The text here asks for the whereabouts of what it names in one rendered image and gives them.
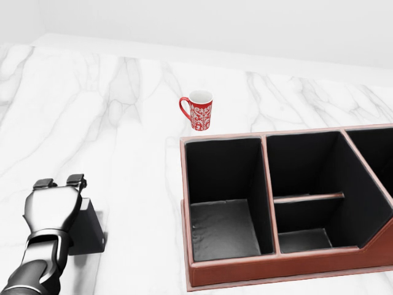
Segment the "red-brown desk caddy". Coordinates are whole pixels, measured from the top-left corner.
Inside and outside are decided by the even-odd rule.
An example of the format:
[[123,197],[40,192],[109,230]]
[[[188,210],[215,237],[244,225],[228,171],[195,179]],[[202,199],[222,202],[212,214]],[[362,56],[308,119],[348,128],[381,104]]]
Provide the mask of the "red-brown desk caddy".
[[393,124],[180,148],[189,291],[393,270]]

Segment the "black book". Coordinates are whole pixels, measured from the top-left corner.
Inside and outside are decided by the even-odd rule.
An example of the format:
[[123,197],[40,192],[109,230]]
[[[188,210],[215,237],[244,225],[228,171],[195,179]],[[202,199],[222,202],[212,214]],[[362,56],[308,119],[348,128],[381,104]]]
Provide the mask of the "black book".
[[102,253],[106,245],[103,225],[104,212],[95,210],[91,200],[83,198],[80,211],[69,231],[73,242],[69,255]]

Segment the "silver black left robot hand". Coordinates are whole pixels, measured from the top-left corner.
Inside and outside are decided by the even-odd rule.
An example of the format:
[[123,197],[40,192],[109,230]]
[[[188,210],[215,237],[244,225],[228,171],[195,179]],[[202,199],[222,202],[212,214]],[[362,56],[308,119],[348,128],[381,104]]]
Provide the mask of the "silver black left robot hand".
[[52,178],[36,181],[25,201],[25,218],[32,233],[55,229],[68,232],[79,213],[81,192],[87,186],[83,174],[70,175],[65,186]]

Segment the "red white patterned mug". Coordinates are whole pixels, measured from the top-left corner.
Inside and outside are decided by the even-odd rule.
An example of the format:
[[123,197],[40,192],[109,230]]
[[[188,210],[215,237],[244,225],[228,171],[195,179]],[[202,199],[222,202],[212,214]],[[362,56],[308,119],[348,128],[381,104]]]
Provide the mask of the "red white patterned mug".
[[[188,103],[190,112],[187,112],[183,108],[183,101]],[[194,130],[205,131],[209,128],[211,123],[212,101],[212,94],[206,90],[195,90],[190,93],[189,97],[182,97],[179,100],[179,107],[190,121]]]

